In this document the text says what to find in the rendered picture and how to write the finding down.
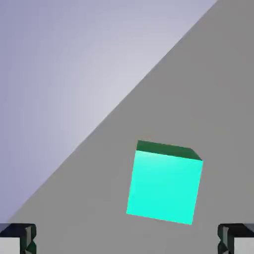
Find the small turquoise cube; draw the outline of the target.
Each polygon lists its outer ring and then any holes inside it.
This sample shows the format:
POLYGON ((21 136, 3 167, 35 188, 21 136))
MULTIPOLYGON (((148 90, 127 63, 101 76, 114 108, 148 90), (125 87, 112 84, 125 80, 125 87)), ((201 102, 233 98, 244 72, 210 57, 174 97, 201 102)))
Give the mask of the small turquoise cube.
POLYGON ((192 224, 202 167, 189 147, 139 140, 126 213, 192 224))

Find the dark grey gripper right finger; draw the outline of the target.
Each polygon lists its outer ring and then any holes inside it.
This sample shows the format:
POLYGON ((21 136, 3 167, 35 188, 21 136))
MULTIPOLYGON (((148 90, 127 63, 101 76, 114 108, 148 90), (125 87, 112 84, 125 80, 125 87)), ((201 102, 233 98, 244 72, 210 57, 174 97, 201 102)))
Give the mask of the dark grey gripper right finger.
POLYGON ((217 254, 254 254, 254 223, 222 223, 217 235, 217 254))

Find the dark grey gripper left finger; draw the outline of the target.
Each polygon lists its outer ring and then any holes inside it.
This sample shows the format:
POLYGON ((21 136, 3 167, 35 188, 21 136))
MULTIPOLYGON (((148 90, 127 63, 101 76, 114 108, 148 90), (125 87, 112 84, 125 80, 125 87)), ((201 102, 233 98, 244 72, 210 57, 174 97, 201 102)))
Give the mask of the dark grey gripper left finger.
POLYGON ((0 254, 37 254, 35 224, 0 223, 0 254))

